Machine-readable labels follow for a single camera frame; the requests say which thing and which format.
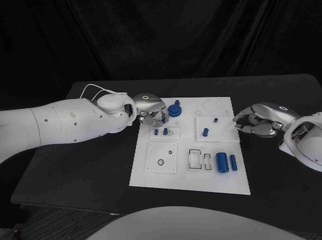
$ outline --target blue cylinder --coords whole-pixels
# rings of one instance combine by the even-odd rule
[[[215,154],[216,156],[216,166],[218,166],[218,172],[225,173],[228,172],[228,165],[227,165],[227,153],[218,152]]]
[[[206,137],[206,134],[208,134],[208,129],[204,128],[204,133],[202,133],[202,136]]]
[[[232,171],[237,171],[234,155],[229,155],[229,162],[231,162],[231,169],[232,169]]]

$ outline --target floor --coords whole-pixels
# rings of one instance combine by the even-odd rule
[[[15,229],[21,232],[22,240],[84,240],[109,222],[122,217],[106,212],[42,206],[21,205],[21,209],[28,214],[28,220],[12,229],[1,229],[0,240],[9,240]],[[322,240],[322,235],[291,233],[306,240]]]

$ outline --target black backdrop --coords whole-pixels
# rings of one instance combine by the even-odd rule
[[[0,110],[75,81],[287,73],[322,84],[322,0],[0,0]],[[32,154],[0,166],[0,227],[25,217],[9,196]]]

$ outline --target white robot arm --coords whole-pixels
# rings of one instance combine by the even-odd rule
[[[132,99],[126,93],[107,92],[97,101],[68,99],[29,109],[0,111],[0,163],[38,146],[78,143],[120,132],[136,115],[147,125],[168,122],[166,106],[156,96],[145,93]],[[159,111],[162,121],[153,119]]]
[[[284,136],[278,149],[294,156],[309,168],[322,172],[322,112],[300,118],[290,109],[261,102],[247,107],[232,121],[238,121],[245,115],[254,126],[237,124],[235,128],[264,138],[275,136],[281,130]]]

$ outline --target black table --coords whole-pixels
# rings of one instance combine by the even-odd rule
[[[180,80],[77,82],[67,99],[87,83],[129,96],[231,97],[234,113],[274,102],[301,116],[322,112],[322,88],[310,75],[218,77]],[[97,89],[87,87],[84,97]],[[281,229],[322,234],[322,172],[277,149],[281,134],[262,139],[239,133],[251,195],[132,187],[129,177],[139,122],[86,142],[38,148],[11,201],[129,214],[159,206],[192,206],[248,217]]]

